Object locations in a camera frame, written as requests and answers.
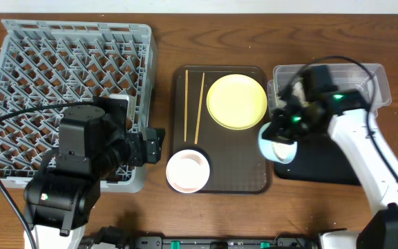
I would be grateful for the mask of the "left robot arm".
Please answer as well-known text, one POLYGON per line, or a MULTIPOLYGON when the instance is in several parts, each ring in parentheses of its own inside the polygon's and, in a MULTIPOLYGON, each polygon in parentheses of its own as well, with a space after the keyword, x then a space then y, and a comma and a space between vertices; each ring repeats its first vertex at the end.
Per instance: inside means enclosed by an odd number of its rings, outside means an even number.
POLYGON ((65 110, 59 146, 48 152, 24 191, 27 233, 34 248, 77 248, 101 182, 123 166, 156 164, 165 130, 125 130, 120 107, 78 103, 65 110))

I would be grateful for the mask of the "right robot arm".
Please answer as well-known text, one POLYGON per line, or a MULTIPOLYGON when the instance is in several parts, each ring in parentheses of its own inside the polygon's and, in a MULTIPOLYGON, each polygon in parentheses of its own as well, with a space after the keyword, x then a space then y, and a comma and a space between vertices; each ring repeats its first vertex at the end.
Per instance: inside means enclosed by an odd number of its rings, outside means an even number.
POLYGON ((326 133, 341 149, 366 193, 373 218, 361 232, 337 230, 319 236, 321 248, 398 248, 398 159, 357 90, 306 95, 306 107, 276 109, 258 134, 264 157, 278 162, 273 142, 297 146, 311 133, 326 133))

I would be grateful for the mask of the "light blue bowl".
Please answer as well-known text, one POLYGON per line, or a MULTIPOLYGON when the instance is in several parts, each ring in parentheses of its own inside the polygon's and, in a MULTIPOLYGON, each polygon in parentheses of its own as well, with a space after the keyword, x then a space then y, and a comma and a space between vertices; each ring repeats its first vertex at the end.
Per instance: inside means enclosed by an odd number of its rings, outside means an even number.
POLYGON ((292 162, 297 153, 298 143, 294 142, 291 145, 287 145, 262 138, 262 133, 269 125, 270 122, 264 124, 258 133, 258 147, 261 154, 275 163, 288 164, 292 162))

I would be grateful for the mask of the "white cup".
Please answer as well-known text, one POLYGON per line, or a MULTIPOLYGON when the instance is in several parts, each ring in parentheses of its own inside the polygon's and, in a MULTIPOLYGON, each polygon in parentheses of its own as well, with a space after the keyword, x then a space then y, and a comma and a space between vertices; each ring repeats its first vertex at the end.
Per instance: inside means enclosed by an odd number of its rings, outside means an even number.
POLYGON ((112 93, 110 99, 115 100, 115 105, 120 108, 120 114, 124 116, 124 128, 128 132, 136 133, 139 131, 136 118, 136 97, 125 93, 112 93))

